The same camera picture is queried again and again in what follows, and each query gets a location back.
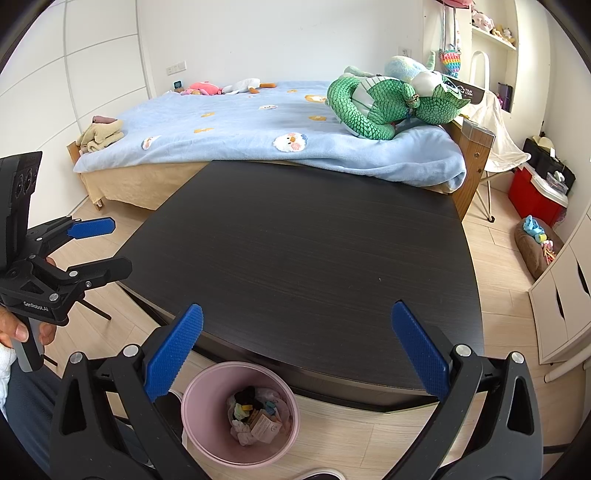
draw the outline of white wall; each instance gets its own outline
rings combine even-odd
[[[519,31],[513,109],[505,125],[518,147],[538,135],[550,85],[550,31],[546,9],[537,0],[515,0]]]
[[[566,218],[556,232],[566,240],[591,200],[591,74],[556,20],[550,24],[552,80],[544,130],[556,154],[573,171],[576,181],[569,193]]]
[[[66,146],[92,116],[147,98],[135,0],[57,0],[41,14],[0,73],[0,158],[43,152],[30,225],[86,197]]]
[[[156,94],[209,80],[333,80],[347,65],[383,72],[399,47],[420,59],[421,0],[276,0],[247,5],[219,0],[138,0],[142,45]],[[187,70],[167,76],[180,61]]]

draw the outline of dark wooden table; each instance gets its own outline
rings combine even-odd
[[[483,353],[472,259],[451,197],[309,167],[215,161],[121,248],[122,286],[160,322],[202,306],[196,350],[375,410],[425,404],[391,329],[403,299]]]

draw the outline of human hand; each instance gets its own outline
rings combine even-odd
[[[47,257],[47,262],[53,266],[56,264],[50,257]],[[39,341],[43,345],[49,345],[56,338],[56,330],[57,325],[41,323],[39,325]],[[24,343],[29,338],[29,331],[12,313],[0,306],[0,343],[12,348],[11,338]]]

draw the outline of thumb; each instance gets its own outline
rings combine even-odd
[[[0,307],[0,332],[20,342],[26,342],[29,338],[29,331],[25,324],[2,307]]]

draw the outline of folded towel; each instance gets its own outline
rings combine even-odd
[[[95,115],[92,117],[92,123],[94,124],[112,124],[115,121],[117,121],[117,119],[111,118],[110,116]]]
[[[82,147],[82,151],[88,145],[88,142],[94,141],[97,144],[103,143],[105,138],[117,133],[123,128],[123,121],[116,120],[111,124],[91,124],[85,132],[76,140],[76,145]]]
[[[86,149],[89,152],[97,152],[97,151],[102,150],[103,148],[106,148],[109,145],[117,142],[117,140],[121,140],[123,137],[124,137],[123,132],[117,132],[117,133],[114,133],[113,135],[109,135],[101,143],[97,143],[94,140],[90,140],[88,142],[88,144],[86,145]]]

